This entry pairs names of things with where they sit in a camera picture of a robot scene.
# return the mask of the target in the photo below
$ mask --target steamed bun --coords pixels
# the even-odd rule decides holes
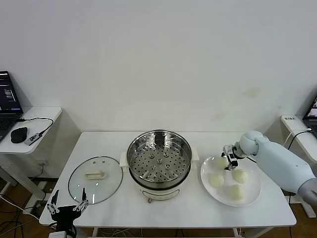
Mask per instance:
[[[224,178],[221,174],[215,173],[209,175],[209,183],[213,187],[221,187],[224,184]]]
[[[229,188],[229,196],[231,197],[231,199],[233,200],[242,200],[245,198],[245,193],[244,190],[242,188],[242,186],[240,185],[233,185]]]
[[[225,168],[228,167],[229,161],[226,157],[219,157],[216,159],[216,164],[219,169],[224,170]]]
[[[232,172],[232,177],[238,183],[246,183],[249,179],[248,173],[244,170],[234,170]]]

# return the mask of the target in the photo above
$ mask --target wooden floor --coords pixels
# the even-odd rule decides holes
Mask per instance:
[[[51,192],[55,183],[48,183],[45,192]],[[4,181],[0,180],[0,189],[5,185]],[[11,198],[18,206],[23,206],[30,197],[30,193],[23,188],[21,185],[16,187],[11,187],[9,191],[5,194]],[[317,218],[308,218],[301,207],[300,204],[291,205],[292,210],[296,216],[297,224],[292,228],[292,238],[317,238]],[[39,207],[36,213],[40,215],[43,207]],[[11,221],[16,216],[16,209],[10,204],[3,200],[0,200],[0,238],[21,238],[21,228],[16,229],[16,234],[14,236],[14,229],[6,234],[9,229],[15,227],[15,223],[6,223]],[[49,233],[54,232],[46,226],[39,224],[37,220],[29,215],[23,215],[20,213],[18,216],[18,221],[21,223],[27,223],[23,225],[24,237],[25,238],[47,238]],[[83,229],[88,236],[92,235],[93,229]],[[248,229],[241,229],[241,234]],[[99,236],[111,236],[113,234],[113,229],[100,229]],[[142,229],[142,234],[144,237],[230,237],[233,236],[231,229]],[[141,229],[130,229],[128,232],[118,234],[119,237],[140,237]],[[261,238],[289,238],[289,228],[274,228],[268,233],[261,236]]]

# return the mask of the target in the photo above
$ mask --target black mouse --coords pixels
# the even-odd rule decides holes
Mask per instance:
[[[11,132],[12,143],[16,144],[16,143],[21,143],[21,142],[25,141],[27,132],[28,132],[27,127],[21,127],[21,128],[13,130]]]

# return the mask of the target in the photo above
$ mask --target power outlet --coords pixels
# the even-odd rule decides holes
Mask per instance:
[[[36,160],[39,166],[50,165],[47,160]]]

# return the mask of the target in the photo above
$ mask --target white table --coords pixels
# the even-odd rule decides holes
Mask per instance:
[[[77,204],[69,195],[68,180],[78,165],[94,156],[119,161],[121,152],[140,132],[83,132],[52,192],[60,190],[57,206]],[[233,144],[242,132],[181,132],[200,156],[197,170],[191,170],[180,194],[167,201],[147,203],[129,173],[124,173],[117,192],[104,202],[90,205],[74,221],[77,227],[127,228],[236,228],[258,227],[247,237],[258,237],[273,227],[292,226],[296,219],[281,189],[259,169],[262,192],[258,200],[243,208],[224,205],[212,198],[200,181],[200,165],[210,155],[220,155],[224,144]],[[40,223],[52,223],[44,210]]]
[[[289,130],[289,132],[293,132],[293,136],[299,133],[299,129],[306,129],[307,126],[303,123],[304,116],[295,116],[295,115],[283,115],[281,116],[281,121],[286,126],[286,128]],[[311,133],[303,133],[298,136],[296,136],[295,140],[298,142],[298,144],[301,146],[305,154],[308,156],[308,158],[313,162],[317,163],[317,139],[316,137]],[[307,216],[310,218],[315,218],[316,214],[308,203],[302,200],[298,195],[294,195],[291,197],[291,204],[300,203]]]
[[[61,113],[60,107],[23,107],[23,116],[22,118],[31,119],[31,118],[51,118],[54,121],[58,118]],[[19,154],[19,155],[26,155],[32,153],[39,143],[42,141],[46,133],[43,133],[43,136],[34,142],[32,145],[28,146],[26,144],[18,143],[13,144],[11,142],[11,132],[17,128],[26,126],[28,128],[27,138],[34,135],[37,132],[41,132],[45,128],[50,125],[50,120],[32,120],[32,121],[24,121],[18,122],[16,125],[11,129],[11,131],[7,134],[7,136],[0,142],[0,154],[2,154],[2,158],[0,159],[0,166],[5,172],[7,172],[11,177],[13,177],[16,181],[18,181],[22,186],[24,186],[27,190],[29,190],[33,195],[30,198],[26,207],[32,207],[35,205],[37,200],[42,200],[45,196],[45,193],[41,190],[44,188],[46,182],[40,182],[38,186],[36,186],[32,181],[28,179],[28,177],[21,171],[14,163],[12,163],[11,159],[6,157],[5,155],[8,154]],[[5,179],[7,185],[1,191],[2,193],[7,190],[10,184],[15,185],[16,181],[8,178],[6,173],[3,170],[0,170],[0,177]]]

